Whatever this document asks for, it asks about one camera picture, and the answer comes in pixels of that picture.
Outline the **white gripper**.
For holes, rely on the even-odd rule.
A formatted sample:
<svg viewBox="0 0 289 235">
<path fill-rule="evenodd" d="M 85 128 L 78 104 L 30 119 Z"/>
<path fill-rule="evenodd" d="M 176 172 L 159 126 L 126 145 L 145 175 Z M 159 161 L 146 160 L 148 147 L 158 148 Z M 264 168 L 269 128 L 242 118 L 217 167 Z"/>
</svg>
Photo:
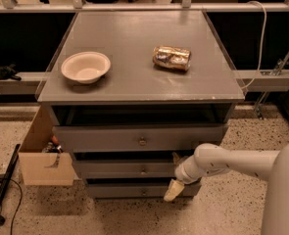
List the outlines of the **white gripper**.
<svg viewBox="0 0 289 235">
<path fill-rule="evenodd" d="M 172 179 L 170 181 L 169 188 L 164 195 L 166 202 L 173 201 L 184 190 L 184 184 L 194 183 L 203 176 L 203 171 L 199 168 L 193 156 L 181 157 L 176 152 L 171 154 L 175 164 L 174 175 L 177 180 Z"/>
</svg>

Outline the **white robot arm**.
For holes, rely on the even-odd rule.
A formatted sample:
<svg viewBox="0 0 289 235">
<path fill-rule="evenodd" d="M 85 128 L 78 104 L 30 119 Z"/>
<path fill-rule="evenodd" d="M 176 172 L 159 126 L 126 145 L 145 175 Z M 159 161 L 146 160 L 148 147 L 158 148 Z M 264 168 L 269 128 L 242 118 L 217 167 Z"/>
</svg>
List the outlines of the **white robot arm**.
<svg viewBox="0 0 289 235">
<path fill-rule="evenodd" d="M 237 171 L 267 182 L 261 235 L 289 235 L 289 144 L 279 151 L 247 151 L 205 143 L 192 156 L 173 160 L 174 179 L 165 201 L 173 201 L 202 177 Z"/>
</svg>

